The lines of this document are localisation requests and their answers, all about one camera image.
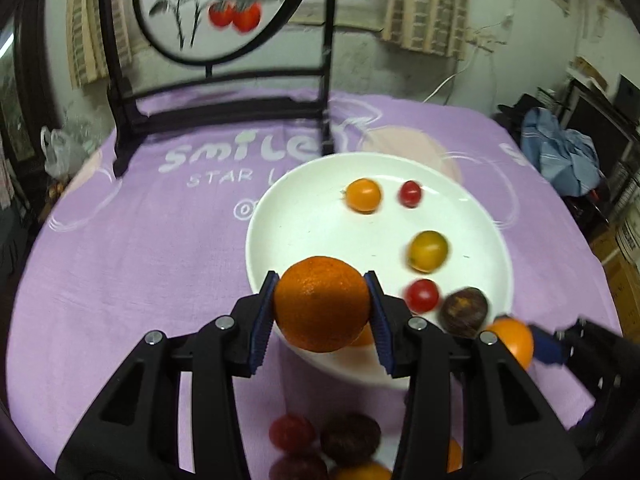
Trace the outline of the orange round tomato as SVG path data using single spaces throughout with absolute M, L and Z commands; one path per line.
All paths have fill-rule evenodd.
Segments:
M 529 327 L 515 318 L 496 318 L 486 327 L 511 352 L 518 364 L 527 370 L 534 358 L 534 337 Z

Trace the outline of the smooth orange tomato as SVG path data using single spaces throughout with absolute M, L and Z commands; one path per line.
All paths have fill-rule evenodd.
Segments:
M 336 466 L 329 473 L 330 480 L 390 480 L 391 478 L 392 472 L 375 460 L 369 460 L 357 466 Z

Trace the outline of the bright red cherry tomato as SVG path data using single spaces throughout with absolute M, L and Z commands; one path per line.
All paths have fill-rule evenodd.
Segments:
M 317 430 L 304 416 L 285 414 L 269 428 L 269 440 L 279 450 L 296 454 L 307 452 L 317 439 Z

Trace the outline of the dark red cherry tomato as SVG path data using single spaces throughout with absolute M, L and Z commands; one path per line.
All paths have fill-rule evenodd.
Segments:
M 287 455 L 269 469 L 270 480 L 328 480 L 328 467 L 316 454 Z

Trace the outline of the large mandarin orange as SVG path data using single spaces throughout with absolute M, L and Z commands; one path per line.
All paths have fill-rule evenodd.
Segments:
M 352 344 L 369 322 L 370 296 L 364 277 L 340 259 L 306 258 L 280 277 L 274 290 L 274 319 L 292 346 L 330 353 Z

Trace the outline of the dark brown water chestnut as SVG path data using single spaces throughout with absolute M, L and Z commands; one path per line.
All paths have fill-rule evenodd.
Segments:
M 488 300 L 480 289 L 465 287 L 452 292 L 442 302 L 439 323 L 456 337 L 474 338 L 486 321 Z

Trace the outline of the yellow green tomato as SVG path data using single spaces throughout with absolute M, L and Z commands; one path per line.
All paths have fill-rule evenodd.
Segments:
M 431 274 L 447 260 L 449 243 L 446 237 L 436 231 L 416 234 L 407 250 L 408 266 L 416 272 Z

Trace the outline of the white round plate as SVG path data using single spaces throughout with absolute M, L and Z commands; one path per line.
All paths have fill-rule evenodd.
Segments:
M 344 192 L 357 179 L 382 191 L 373 214 L 346 205 Z M 416 208 L 398 200 L 401 185 L 418 182 Z M 419 278 L 407 250 L 416 234 L 437 231 L 449 243 L 445 263 L 430 278 L 442 296 L 476 287 L 493 320 L 512 310 L 513 266 L 506 241 L 486 208 L 465 188 L 413 160 L 378 153 L 343 153 L 305 162 L 268 188 L 254 208 L 245 241 L 250 288 L 260 289 L 270 271 L 283 274 L 313 256 L 340 259 L 360 273 L 372 271 L 383 292 L 401 297 Z

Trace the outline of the purple printed tablecloth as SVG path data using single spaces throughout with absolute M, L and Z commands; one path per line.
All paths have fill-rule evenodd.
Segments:
M 370 148 L 457 176 L 503 232 L 514 312 L 556 330 L 618 322 L 605 274 L 554 189 L 488 117 L 388 96 L 334 94 L 343 150 Z M 53 466 L 107 379 L 149 330 L 194 332 L 248 287 L 256 202 L 318 154 L 312 125 L 228 125 L 142 145 L 115 178 L 105 143 L 42 228 L 14 302 L 11 417 Z

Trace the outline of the blue cloth pile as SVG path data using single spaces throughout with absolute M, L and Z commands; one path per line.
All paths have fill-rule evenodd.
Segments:
M 535 107 L 525 114 L 520 148 L 559 196 L 584 196 L 601 183 L 599 157 L 590 136 L 563 129 L 546 108 Z

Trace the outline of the small red cherry tomato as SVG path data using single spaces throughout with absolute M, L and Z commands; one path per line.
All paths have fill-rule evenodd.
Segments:
M 407 208 L 416 208 L 422 200 L 421 185 L 413 180 L 406 181 L 400 187 L 398 200 L 402 206 Z

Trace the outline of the small orange tomato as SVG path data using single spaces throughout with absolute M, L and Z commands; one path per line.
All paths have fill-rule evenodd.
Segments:
M 371 179 L 357 179 L 344 192 L 345 203 L 360 214 L 373 214 L 382 202 L 382 191 Z

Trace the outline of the white plastic bag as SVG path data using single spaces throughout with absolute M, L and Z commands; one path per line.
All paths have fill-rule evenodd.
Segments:
M 88 154 L 84 147 L 62 130 L 42 127 L 40 146 L 44 155 L 44 170 L 53 179 L 73 177 Z

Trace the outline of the right beige curtain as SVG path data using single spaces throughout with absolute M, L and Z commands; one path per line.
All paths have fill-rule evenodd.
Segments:
M 470 0 L 387 0 L 382 40 L 441 58 L 462 57 Z

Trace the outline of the left beige curtain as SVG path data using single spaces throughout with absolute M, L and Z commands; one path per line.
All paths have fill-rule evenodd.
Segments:
M 112 0 L 112 11 L 119 61 L 127 66 L 132 61 L 132 52 L 124 0 Z M 73 89 L 107 76 L 100 0 L 66 0 L 66 48 Z

